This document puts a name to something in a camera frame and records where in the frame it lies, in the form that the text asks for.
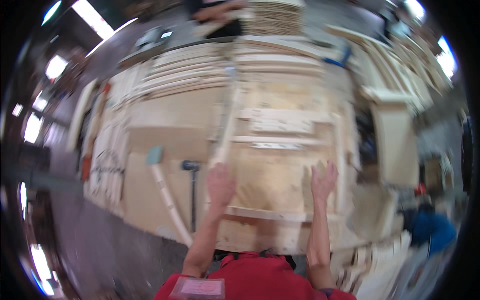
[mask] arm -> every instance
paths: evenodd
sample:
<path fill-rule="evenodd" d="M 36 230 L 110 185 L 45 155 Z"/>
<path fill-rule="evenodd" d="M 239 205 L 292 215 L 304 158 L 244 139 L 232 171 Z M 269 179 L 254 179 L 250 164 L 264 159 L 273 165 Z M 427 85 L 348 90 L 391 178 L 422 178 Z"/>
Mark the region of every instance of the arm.
<path fill-rule="evenodd" d="M 307 245 L 307 278 L 315 289 L 335 288 L 330 273 L 326 200 L 335 187 L 337 176 L 336 166 L 330 160 L 322 178 L 317 168 L 312 166 L 313 221 Z"/>
<path fill-rule="evenodd" d="M 219 5 L 203 8 L 193 15 L 197 21 L 221 20 L 224 13 L 239 10 L 248 6 L 247 0 L 230 0 Z"/>
<path fill-rule="evenodd" d="M 182 270 L 182 274 L 195 277 L 203 277 L 212 263 L 218 226 L 236 188 L 235 180 L 228 176 L 227 166 L 222 163 L 217 163 L 208 172 L 206 183 L 212 203 L 188 250 Z"/>

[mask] red shirt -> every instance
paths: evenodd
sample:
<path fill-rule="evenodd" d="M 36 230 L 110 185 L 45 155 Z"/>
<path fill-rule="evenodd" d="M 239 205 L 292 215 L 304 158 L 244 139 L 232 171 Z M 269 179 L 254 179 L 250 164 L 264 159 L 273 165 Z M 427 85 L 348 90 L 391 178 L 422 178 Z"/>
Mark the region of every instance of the red shirt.
<path fill-rule="evenodd" d="M 267 254 L 259 257 L 257 252 L 242 252 L 235 260 L 229 254 L 222 260 L 218 271 L 208 278 L 225 280 L 226 300 L 265 299 L 312 299 L 355 300 L 351 294 L 338 289 L 315 290 L 310 282 L 293 273 L 284 256 Z M 160 288 L 154 300 L 167 300 L 181 274 L 173 274 Z"/>

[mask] hand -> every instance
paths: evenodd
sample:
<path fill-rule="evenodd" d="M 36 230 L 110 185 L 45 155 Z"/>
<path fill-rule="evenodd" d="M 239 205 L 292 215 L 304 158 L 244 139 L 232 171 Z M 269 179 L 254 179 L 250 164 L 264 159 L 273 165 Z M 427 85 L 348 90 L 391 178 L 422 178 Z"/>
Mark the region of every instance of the hand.
<path fill-rule="evenodd" d="M 233 199 L 237 183 L 228 175 L 226 164 L 216 163 L 207 174 L 207 190 L 212 206 L 225 209 Z"/>
<path fill-rule="evenodd" d="M 207 21 L 212 19 L 216 20 L 221 18 L 225 12 L 225 7 L 219 4 L 212 7 L 202 8 L 198 12 L 194 13 L 192 17 L 197 21 Z"/>
<path fill-rule="evenodd" d="M 323 208 L 327 207 L 327 198 L 330 192 L 336 185 L 336 178 L 338 177 L 338 171 L 335 164 L 329 160 L 327 162 L 327 168 L 325 174 L 320 178 L 318 170 L 315 166 L 312 166 L 312 195 L 313 201 L 319 201 L 322 203 Z"/>

